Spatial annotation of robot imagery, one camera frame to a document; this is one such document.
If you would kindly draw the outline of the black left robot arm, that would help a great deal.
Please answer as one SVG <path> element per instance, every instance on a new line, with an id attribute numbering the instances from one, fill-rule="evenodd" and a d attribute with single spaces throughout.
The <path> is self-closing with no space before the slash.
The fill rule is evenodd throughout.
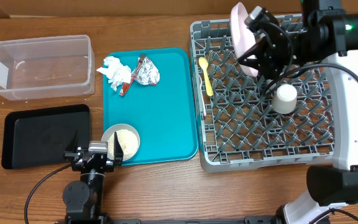
<path id="1" fill-rule="evenodd" d="M 70 161 L 73 171 L 81 172 L 80 180 L 70 182 L 63 190 L 66 205 L 65 223 L 112 223 L 107 213 L 102 212 L 105 173 L 113 172 L 123 162 L 124 153 L 114 138 L 114 159 L 108 159 L 108 142 L 90 141 L 89 147 L 77 145 L 78 134 L 70 141 L 63 157 Z"/>

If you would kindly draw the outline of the black plastic tray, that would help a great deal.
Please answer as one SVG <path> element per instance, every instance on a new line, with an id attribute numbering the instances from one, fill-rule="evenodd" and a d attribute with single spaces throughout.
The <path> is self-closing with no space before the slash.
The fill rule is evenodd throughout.
<path id="1" fill-rule="evenodd" d="M 88 147 L 91 117 L 87 105 L 15 111 L 6 116 L 1 165 L 21 169 L 65 162 L 63 153 L 73 138 Z"/>

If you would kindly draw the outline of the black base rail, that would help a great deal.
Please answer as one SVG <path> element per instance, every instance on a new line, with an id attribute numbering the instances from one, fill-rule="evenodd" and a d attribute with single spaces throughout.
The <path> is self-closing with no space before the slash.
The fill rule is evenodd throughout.
<path id="1" fill-rule="evenodd" d="M 57 221 L 58 224 L 63 223 L 108 223 L 108 224 L 271 224 L 282 223 L 277 220 L 275 216 L 263 215 L 263 216 L 247 216 L 241 219 L 193 219 L 193 220 L 149 220 L 142 221 L 139 219 L 124 219 L 124 220 L 91 220 L 91 221 Z"/>

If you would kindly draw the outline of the yellow plastic spoon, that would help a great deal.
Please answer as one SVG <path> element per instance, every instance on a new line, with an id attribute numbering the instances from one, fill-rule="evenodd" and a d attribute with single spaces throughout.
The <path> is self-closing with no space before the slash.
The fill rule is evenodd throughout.
<path id="1" fill-rule="evenodd" d="M 211 82 L 210 82 L 209 76 L 208 76 L 209 63 L 208 63 L 207 59 L 204 58 L 204 57 L 200 57 L 198 59 L 198 63 L 200 65 L 200 68 L 203 71 L 206 93 L 207 93 L 208 96 L 213 96 L 213 88 L 211 86 Z"/>

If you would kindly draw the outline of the clear plastic bin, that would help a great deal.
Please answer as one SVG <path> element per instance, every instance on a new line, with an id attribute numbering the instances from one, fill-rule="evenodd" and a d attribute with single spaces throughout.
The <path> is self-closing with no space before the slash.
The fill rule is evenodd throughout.
<path id="1" fill-rule="evenodd" d="M 16 101 L 92 95 L 94 88 L 87 35 L 0 41 L 0 96 Z"/>

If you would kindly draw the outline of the pink plastic utensil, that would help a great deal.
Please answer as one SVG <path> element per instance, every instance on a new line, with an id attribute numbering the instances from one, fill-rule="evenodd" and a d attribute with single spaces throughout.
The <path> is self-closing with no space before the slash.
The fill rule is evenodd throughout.
<path id="1" fill-rule="evenodd" d="M 199 83 L 200 83 L 200 93 L 201 93 L 201 102 L 202 102 L 202 107 L 203 107 L 203 117 L 205 118 L 206 115 L 207 115 L 207 112 L 206 112 L 206 106 L 205 106 L 204 98 L 203 98 L 203 91 L 202 91 L 203 81 L 202 81 L 200 75 L 198 75 L 198 80 L 199 80 Z"/>

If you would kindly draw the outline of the white paper cup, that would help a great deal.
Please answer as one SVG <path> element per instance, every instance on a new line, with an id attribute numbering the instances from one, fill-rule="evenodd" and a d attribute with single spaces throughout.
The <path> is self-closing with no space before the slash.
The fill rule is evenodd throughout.
<path id="1" fill-rule="evenodd" d="M 296 108 L 297 90 L 289 84 L 282 84 L 277 88 L 272 99 L 273 109 L 280 114 L 291 113 Z"/>

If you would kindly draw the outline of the crumpled white napkin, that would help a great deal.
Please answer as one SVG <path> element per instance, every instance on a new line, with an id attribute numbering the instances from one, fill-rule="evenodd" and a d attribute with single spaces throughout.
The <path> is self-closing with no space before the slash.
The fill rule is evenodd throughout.
<path id="1" fill-rule="evenodd" d="M 132 70 L 129 66 L 123 65 L 121 61 L 113 56 L 108 56 L 104 60 L 105 67 L 100 67 L 96 71 L 102 73 L 111 84 L 111 88 L 117 91 L 118 86 L 130 84 L 132 80 Z"/>

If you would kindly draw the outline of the teal serving tray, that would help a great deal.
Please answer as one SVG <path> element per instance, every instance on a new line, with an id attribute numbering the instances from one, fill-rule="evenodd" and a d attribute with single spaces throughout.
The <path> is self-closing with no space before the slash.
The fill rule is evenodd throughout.
<path id="1" fill-rule="evenodd" d="M 164 48 L 114 52 L 113 57 L 135 69 L 142 54 L 158 68 L 159 83 L 134 82 L 120 96 L 104 77 L 103 129 L 128 124 L 139 133 L 139 150 L 125 166 L 191 159 L 198 151 L 198 133 L 188 55 L 180 48 Z"/>

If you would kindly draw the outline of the crumpled foil wrapper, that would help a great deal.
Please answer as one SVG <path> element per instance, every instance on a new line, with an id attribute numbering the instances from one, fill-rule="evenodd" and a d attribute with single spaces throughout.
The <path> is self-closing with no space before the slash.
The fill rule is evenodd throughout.
<path id="1" fill-rule="evenodd" d="M 158 85 L 160 81 L 160 72 L 153 61 L 148 56 L 142 54 L 138 58 L 134 70 L 134 80 L 141 85 Z"/>

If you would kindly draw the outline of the gray bowl of grains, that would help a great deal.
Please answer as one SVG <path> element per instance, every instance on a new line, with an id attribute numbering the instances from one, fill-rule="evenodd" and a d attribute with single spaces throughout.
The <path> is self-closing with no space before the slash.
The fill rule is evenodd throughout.
<path id="1" fill-rule="evenodd" d="M 108 159 L 114 159 L 114 134 L 117 134 L 119 145 L 124 153 L 123 161 L 131 159 L 138 151 L 140 146 L 140 136 L 135 128 L 128 124 L 115 124 L 108 128 L 102 141 L 108 143 Z"/>

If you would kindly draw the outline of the gray dishwasher rack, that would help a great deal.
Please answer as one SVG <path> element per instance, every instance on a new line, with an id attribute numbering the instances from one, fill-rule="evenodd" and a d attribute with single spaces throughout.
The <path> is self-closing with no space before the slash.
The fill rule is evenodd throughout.
<path id="1" fill-rule="evenodd" d="M 213 96 L 206 93 L 200 57 L 209 63 Z M 298 93 L 296 108 L 279 114 L 262 94 L 265 78 L 248 77 L 236 62 L 227 19 L 192 23 L 190 58 L 200 162 L 206 172 L 331 163 L 334 121 L 322 69 L 290 81 Z M 198 75 L 203 81 L 205 118 Z"/>

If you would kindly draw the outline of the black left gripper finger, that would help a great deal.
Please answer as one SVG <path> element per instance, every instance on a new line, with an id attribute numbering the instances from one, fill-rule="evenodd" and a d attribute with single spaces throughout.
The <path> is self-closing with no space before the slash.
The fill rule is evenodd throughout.
<path id="1" fill-rule="evenodd" d="M 65 152 L 76 152 L 77 144 L 78 144 L 78 130 L 75 131 L 74 137 L 67 145 Z"/>
<path id="2" fill-rule="evenodd" d="M 124 157 L 121 145 L 119 144 L 117 132 L 114 133 L 114 157 Z"/>

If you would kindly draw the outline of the red sauce packet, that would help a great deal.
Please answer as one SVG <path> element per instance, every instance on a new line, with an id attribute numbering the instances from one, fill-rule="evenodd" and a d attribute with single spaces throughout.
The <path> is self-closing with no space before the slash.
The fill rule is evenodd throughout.
<path id="1" fill-rule="evenodd" d="M 129 83 L 123 83 L 123 84 L 122 84 L 122 88 L 121 88 L 121 90 L 120 90 L 120 92 L 119 92 L 119 95 L 120 95 L 120 96 L 124 96 L 124 95 L 127 93 L 128 89 L 131 87 L 131 85 L 132 85 L 132 83 L 133 83 L 134 80 L 135 80 L 135 75 L 132 74 L 132 75 L 131 75 L 131 80 L 130 80 L 130 82 L 129 82 Z"/>

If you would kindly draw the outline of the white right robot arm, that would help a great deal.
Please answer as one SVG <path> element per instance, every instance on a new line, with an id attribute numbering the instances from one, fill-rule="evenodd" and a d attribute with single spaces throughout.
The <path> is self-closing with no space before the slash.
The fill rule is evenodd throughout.
<path id="1" fill-rule="evenodd" d="M 358 14 L 338 0 L 301 3 L 305 31 L 289 35 L 267 9 L 231 9 L 235 55 L 248 76 L 262 74 L 264 95 L 278 91 L 285 78 L 322 68 L 329 82 L 334 112 L 334 155 L 330 166 L 311 166 L 306 190 L 281 206 L 270 223 L 327 223 L 358 203 Z"/>

